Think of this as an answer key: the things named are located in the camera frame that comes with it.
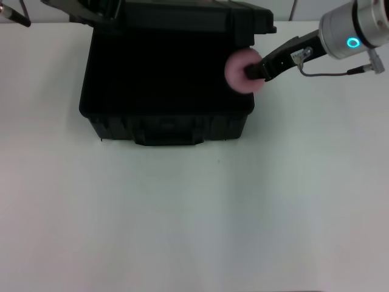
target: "blue led ring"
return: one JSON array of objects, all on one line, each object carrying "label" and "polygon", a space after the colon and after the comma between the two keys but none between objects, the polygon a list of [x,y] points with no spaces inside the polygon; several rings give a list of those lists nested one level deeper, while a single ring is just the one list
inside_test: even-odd
[{"label": "blue led ring", "polygon": [[347,40],[347,46],[352,47],[352,48],[359,47],[360,40],[358,40],[357,38],[349,38]]}]

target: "case lid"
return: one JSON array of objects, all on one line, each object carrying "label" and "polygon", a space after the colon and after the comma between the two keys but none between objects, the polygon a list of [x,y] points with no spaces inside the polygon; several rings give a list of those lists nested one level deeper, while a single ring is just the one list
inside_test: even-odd
[{"label": "case lid", "polygon": [[124,9],[127,29],[225,33],[237,47],[277,31],[269,9],[245,2],[127,0]]}]

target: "black case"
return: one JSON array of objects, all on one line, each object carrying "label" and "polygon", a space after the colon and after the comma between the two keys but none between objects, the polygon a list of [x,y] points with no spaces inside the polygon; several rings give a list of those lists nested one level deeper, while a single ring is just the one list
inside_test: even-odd
[{"label": "black case", "polygon": [[98,136],[140,145],[239,138],[254,99],[229,88],[225,62],[254,34],[275,32],[272,12],[232,1],[125,5],[124,31],[92,37],[80,112]]}]

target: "pink foam ring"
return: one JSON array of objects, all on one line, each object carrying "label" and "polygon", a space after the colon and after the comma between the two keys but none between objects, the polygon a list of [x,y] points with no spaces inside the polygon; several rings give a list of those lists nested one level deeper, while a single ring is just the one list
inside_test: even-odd
[{"label": "pink foam ring", "polygon": [[233,53],[225,63],[224,69],[225,79],[229,86],[242,94],[259,91],[265,84],[265,81],[263,79],[248,79],[244,73],[244,68],[261,60],[262,57],[253,49],[242,49]]}]

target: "white tabletop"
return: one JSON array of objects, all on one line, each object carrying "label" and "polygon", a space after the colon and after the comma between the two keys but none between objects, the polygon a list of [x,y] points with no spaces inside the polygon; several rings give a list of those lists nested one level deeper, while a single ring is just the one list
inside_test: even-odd
[{"label": "white tabletop", "polygon": [[[276,25],[263,55],[318,27]],[[1,291],[388,290],[388,73],[290,70],[237,141],[100,142],[78,112],[91,34],[0,25]]]}]

